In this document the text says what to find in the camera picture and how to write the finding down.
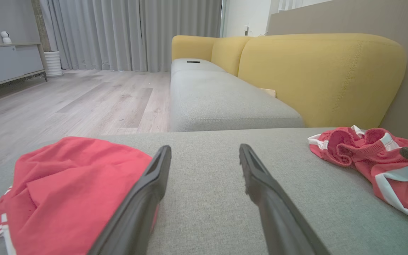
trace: gray wall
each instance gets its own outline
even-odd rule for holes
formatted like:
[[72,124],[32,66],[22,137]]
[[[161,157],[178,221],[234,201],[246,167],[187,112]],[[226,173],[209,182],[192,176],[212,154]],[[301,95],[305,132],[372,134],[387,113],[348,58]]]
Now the gray wall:
[[[271,16],[268,35],[309,33],[376,34],[400,43],[408,55],[408,0],[334,0]],[[380,127],[408,139],[408,63]]]
[[13,43],[40,42],[31,0],[0,0],[0,44],[2,31]]

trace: red cloth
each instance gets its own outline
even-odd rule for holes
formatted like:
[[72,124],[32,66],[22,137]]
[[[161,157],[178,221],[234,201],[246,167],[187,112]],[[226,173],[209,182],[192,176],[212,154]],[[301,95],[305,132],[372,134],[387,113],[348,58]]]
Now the red cloth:
[[0,199],[0,225],[9,225],[18,254],[86,254],[151,160],[125,145],[81,137],[25,154]]
[[357,169],[372,183],[376,196],[395,206],[393,199],[385,197],[389,195],[389,184],[394,191],[390,195],[396,195],[408,209],[408,181],[386,176],[385,182],[381,178],[389,171],[408,175],[408,160],[400,154],[400,147],[408,147],[407,139],[395,137],[385,129],[369,129],[365,133],[353,126],[338,127],[308,140],[315,155],[335,165]]

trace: gray sofa seat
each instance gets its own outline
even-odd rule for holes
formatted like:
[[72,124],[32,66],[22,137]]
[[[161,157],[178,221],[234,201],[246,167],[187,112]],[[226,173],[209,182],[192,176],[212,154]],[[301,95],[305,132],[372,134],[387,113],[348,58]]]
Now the gray sofa seat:
[[[408,216],[377,198],[369,181],[356,170],[332,165],[311,153],[307,137],[326,130],[251,129],[100,138],[152,156],[159,147],[171,146],[168,185],[148,255],[267,254],[258,209],[245,194],[238,158],[241,143],[254,149],[330,253],[408,254]],[[0,168],[0,196],[12,185],[15,160]],[[0,255],[5,252],[0,239]]]
[[303,127],[301,116],[209,61],[171,66],[170,131]]

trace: beige partition panel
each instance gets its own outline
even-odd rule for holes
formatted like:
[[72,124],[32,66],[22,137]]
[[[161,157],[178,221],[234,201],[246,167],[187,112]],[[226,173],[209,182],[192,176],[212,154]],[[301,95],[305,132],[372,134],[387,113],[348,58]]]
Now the beige partition panel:
[[[309,33],[376,34],[400,43],[408,55],[408,0],[334,0],[271,16],[268,35]],[[380,127],[408,138],[408,66]]]

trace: cabinet top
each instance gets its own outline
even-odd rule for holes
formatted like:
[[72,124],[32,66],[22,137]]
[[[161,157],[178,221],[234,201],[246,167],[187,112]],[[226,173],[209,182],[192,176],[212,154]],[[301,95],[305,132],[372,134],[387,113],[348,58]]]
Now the cabinet top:
[[39,43],[37,43],[37,42],[24,43],[24,42],[22,42],[22,43],[19,43],[19,44],[17,44],[17,43],[15,43],[15,44],[0,44],[0,47],[7,47],[7,46],[26,46],[26,45],[39,45],[39,44],[40,44],[40,42],[39,42]]

